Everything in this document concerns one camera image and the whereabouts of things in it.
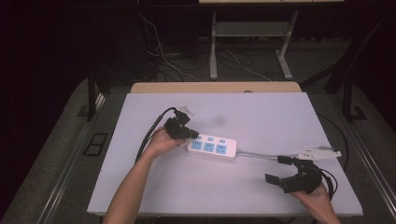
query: table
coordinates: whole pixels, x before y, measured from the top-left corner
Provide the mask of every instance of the table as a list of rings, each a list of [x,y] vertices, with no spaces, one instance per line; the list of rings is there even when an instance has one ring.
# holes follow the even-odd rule
[[[343,2],[344,0],[200,0],[200,4],[252,4],[252,3],[317,3],[317,2]],[[285,79],[292,79],[289,66],[286,62],[285,53],[290,42],[294,24],[297,20],[298,10],[291,13],[288,21],[217,21],[216,11],[213,11],[212,36],[210,50],[210,78],[218,79],[216,61],[216,37],[217,36],[283,36],[283,44],[276,50],[276,57],[282,69]]]
[[[303,147],[330,145],[309,99],[293,82],[136,83],[121,110],[89,213],[106,214],[151,124],[166,108],[180,105],[194,113],[189,128],[236,139],[244,150],[290,154]],[[335,212],[361,215],[361,205],[338,160],[316,165],[338,180],[339,190],[332,201]],[[180,146],[153,163],[139,216],[306,216],[297,200],[264,181],[265,174],[287,177],[296,173],[295,167],[275,161],[244,156],[219,161],[192,155]]]

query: white power strip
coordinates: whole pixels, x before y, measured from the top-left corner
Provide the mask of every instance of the white power strip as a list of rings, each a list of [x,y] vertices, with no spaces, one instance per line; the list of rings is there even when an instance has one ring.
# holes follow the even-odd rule
[[[235,158],[236,147],[236,141],[233,139],[205,134],[199,134],[187,144],[190,153],[229,161]]]

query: dark background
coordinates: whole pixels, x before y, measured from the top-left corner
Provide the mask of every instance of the dark background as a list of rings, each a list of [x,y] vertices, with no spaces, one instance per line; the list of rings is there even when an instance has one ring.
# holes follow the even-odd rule
[[[174,6],[181,2],[161,1]],[[294,39],[351,39],[355,52],[362,39],[388,15],[354,64],[355,83],[396,129],[396,76],[394,65],[396,11],[392,1],[346,1],[338,7],[300,8]],[[21,182],[71,93],[94,71],[100,91],[114,85],[150,80],[152,30],[128,7],[108,8],[125,1],[0,2],[0,217],[7,210]],[[155,5],[155,1],[141,1]],[[225,20],[277,20],[289,16],[292,7],[246,9],[251,18],[235,17],[232,7],[222,10]],[[196,37],[210,35],[210,10],[142,11],[157,25],[163,43],[189,54],[196,52]]]

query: white cable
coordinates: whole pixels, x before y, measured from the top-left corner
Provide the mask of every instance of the white cable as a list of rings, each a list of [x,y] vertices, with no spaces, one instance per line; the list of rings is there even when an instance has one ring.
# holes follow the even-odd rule
[[[158,46],[157,46],[157,48],[155,49],[155,50],[157,50],[157,49],[160,47],[160,45],[161,45],[160,38],[158,37],[158,34],[157,34],[157,27],[156,27],[154,24],[152,24],[148,19],[146,19],[140,12],[138,12],[137,14],[139,14],[139,16],[140,16],[143,20],[145,20],[148,24],[150,24],[152,27],[154,27],[154,34],[155,34],[155,37],[157,38],[157,41],[158,41]]]
[[[240,148],[238,148],[238,149],[236,150],[236,153],[239,153],[239,154],[246,154],[246,155],[251,155],[251,156],[257,156],[257,157],[261,157],[261,158],[263,158],[263,159],[272,160],[272,161],[276,161],[278,156],[286,156],[286,157],[297,157],[297,156],[298,156],[298,154],[289,154],[289,155],[270,155],[270,154],[263,154],[263,153],[245,151],[245,150],[241,150]]]
[[[169,63],[168,60],[166,60],[165,56],[163,55],[163,44],[162,44],[161,42],[160,42],[160,52],[161,52],[161,55],[163,56],[163,60],[164,60],[169,66],[171,66],[173,69],[175,69],[176,71],[178,71],[180,74],[182,74],[182,75],[184,75],[184,76],[186,76],[186,77],[194,77],[197,81],[201,81],[201,79],[199,79],[198,77],[196,77],[196,76],[194,76],[194,75],[187,74],[187,73],[185,73],[185,72],[182,72],[182,71],[178,70],[177,68],[175,68],[171,63]]]
[[[169,66],[171,66],[173,69],[175,69],[177,72],[179,72],[180,74],[182,74],[182,75],[184,75],[184,76],[186,76],[186,77],[194,77],[196,80],[201,81],[201,79],[199,79],[198,77],[196,77],[196,76],[194,76],[194,75],[190,75],[190,74],[187,74],[187,73],[185,73],[185,72],[183,72],[183,71],[178,70],[178,69],[175,68],[171,63],[169,63],[168,60],[166,60],[165,56],[163,55],[163,43],[161,42],[161,40],[160,40],[160,38],[158,37],[158,34],[157,34],[157,27],[156,27],[153,23],[151,23],[148,19],[146,19],[142,14],[140,14],[140,12],[138,12],[138,14],[139,14],[139,16],[140,16],[143,20],[145,20],[148,24],[150,24],[150,25],[152,25],[152,27],[154,27],[154,33],[155,33],[155,36],[157,37],[157,41],[158,41],[158,47],[157,47],[155,50],[160,49],[160,53],[161,53],[161,56],[163,56],[163,60],[164,60]]]
[[[256,73],[256,72],[253,72],[253,71],[251,71],[250,69],[248,69],[248,68],[246,68],[230,51],[228,51],[228,50],[224,50],[224,51],[226,51],[227,53],[229,53],[229,54],[231,54],[231,56],[233,56],[234,58],[235,58],[235,60],[243,67],[243,68],[245,68],[245,70],[247,70],[248,72],[250,72],[250,73],[252,73],[252,74],[254,74],[254,75],[257,75],[257,76],[259,76],[259,77],[263,77],[263,78],[265,78],[265,79],[267,79],[268,81],[273,81],[273,80],[271,80],[271,79],[269,79],[268,77],[265,77],[265,76],[263,76],[263,75],[261,75],[261,74],[258,74],[258,73]]]

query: metal frame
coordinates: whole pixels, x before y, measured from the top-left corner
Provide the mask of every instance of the metal frame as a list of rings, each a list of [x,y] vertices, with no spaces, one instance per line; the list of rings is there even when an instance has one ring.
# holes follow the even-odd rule
[[[213,11],[212,36],[210,48],[210,79],[218,79],[218,69],[216,62],[216,36],[283,36],[283,44],[276,50],[276,57],[282,68],[285,79],[291,80],[292,75],[285,59],[286,49],[290,42],[294,24],[297,20],[298,10],[291,14],[287,21],[263,21],[263,22],[217,22],[216,11]]]

